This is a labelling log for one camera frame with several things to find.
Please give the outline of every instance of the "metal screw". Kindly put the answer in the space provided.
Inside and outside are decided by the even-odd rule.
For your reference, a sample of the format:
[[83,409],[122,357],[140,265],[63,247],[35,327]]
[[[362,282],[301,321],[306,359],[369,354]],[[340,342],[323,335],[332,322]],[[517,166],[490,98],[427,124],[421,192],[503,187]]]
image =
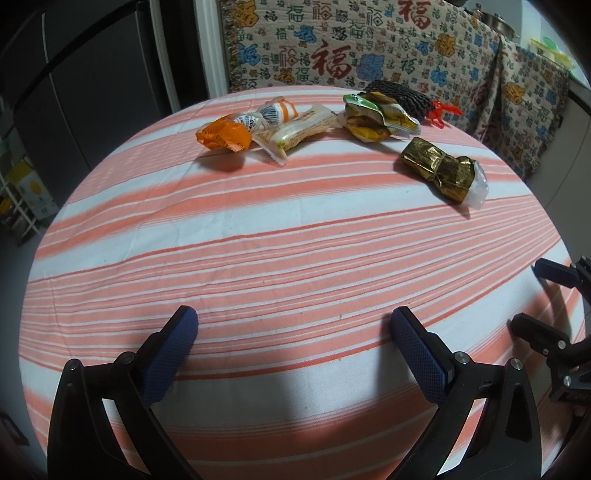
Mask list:
[[71,360],[68,360],[66,362],[66,369],[69,370],[70,372],[72,370],[76,370],[76,368],[78,368],[80,366],[80,361],[76,358],[73,358]]
[[515,370],[521,370],[523,368],[523,363],[518,358],[512,358],[509,363]]
[[134,361],[135,358],[135,353],[133,352],[123,352],[121,355],[119,355],[119,358],[117,360],[119,360],[119,362],[121,362],[124,365],[130,364],[131,362]]
[[470,356],[466,352],[456,352],[453,357],[462,365],[466,365],[470,361]]

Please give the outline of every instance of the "red chinese character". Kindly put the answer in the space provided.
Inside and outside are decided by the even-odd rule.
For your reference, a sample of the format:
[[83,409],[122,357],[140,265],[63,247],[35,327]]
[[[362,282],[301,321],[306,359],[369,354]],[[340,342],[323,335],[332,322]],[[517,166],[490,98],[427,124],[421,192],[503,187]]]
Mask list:
[[351,65],[347,65],[343,63],[343,61],[347,58],[345,54],[346,51],[350,50],[351,46],[346,45],[341,48],[336,48],[333,50],[333,57],[330,59],[328,64],[326,65],[326,69],[329,71],[330,75],[338,80],[345,78],[349,72],[351,71]]
[[426,5],[431,5],[431,2],[417,2],[413,13],[410,14],[413,23],[421,30],[425,30],[425,28],[431,25],[431,19],[425,15],[427,13]]
[[324,65],[326,65],[326,57],[329,55],[329,51],[326,50],[329,44],[326,40],[322,40],[322,45],[312,54],[312,70],[318,70],[320,75],[324,75]]
[[318,70],[320,75],[324,75],[324,68],[326,68],[331,77],[339,80],[345,78],[352,69],[351,65],[343,63],[343,61],[347,58],[345,52],[350,50],[351,46],[346,45],[344,47],[334,49],[330,57],[329,51],[326,50],[326,47],[328,46],[328,42],[326,40],[322,40],[322,45],[320,48],[318,48],[318,50],[316,50],[311,55],[312,60],[314,60],[312,70]]
[[424,15],[427,13],[427,7],[425,5],[431,6],[431,2],[417,2],[417,7],[414,9],[416,13],[419,15]]
[[404,21],[408,22],[408,14],[410,13],[410,8],[413,5],[413,0],[398,0],[398,4],[402,5],[402,8],[398,11],[398,15],[402,15],[404,17]]

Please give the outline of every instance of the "orange label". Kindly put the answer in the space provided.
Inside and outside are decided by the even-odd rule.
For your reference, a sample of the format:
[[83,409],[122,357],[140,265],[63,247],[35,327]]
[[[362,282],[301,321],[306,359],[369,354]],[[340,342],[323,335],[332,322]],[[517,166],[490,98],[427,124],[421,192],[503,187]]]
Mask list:
[[210,150],[225,147],[233,152],[242,152],[251,145],[251,134],[239,123],[229,122],[224,116],[195,133],[197,141]]

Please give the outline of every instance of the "gray refrigerator door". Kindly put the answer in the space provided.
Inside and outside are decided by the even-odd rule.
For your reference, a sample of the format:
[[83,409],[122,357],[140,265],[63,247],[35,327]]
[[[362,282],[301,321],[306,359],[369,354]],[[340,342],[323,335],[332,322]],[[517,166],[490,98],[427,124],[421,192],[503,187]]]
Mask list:
[[60,0],[45,12],[47,61],[52,61],[78,35],[133,0]]
[[58,205],[90,172],[47,76],[14,114],[24,147]]
[[167,114],[149,12],[102,30],[53,70],[57,97],[90,168]]
[[0,60],[2,95],[11,107],[46,66],[41,15],[29,20]]

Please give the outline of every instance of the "orange and white stripes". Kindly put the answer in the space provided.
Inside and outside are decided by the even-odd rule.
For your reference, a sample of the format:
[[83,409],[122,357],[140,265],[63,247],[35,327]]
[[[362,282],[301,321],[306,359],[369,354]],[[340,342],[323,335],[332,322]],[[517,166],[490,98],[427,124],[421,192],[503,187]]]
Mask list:
[[551,460],[567,416],[546,400],[541,357],[514,345],[506,320],[525,311],[570,324],[574,337],[582,302],[533,276],[540,256],[568,254],[495,154],[453,127],[424,127],[487,174],[483,209],[461,212],[395,162],[405,141],[327,132],[279,168],[260,149],[204,152],[194,140],[199,125],[277,95],[299,112],[339,110],[345,91],[258,90],[186,109],[131,138],[75,191],[41,242],[22,310],[21,373],[42,445],[69,358],[111,361],[188,304],[199,336],[154,411],[203,477],[385,478],[434,412],[385,327],[407,304],[452,350],[524,360]]

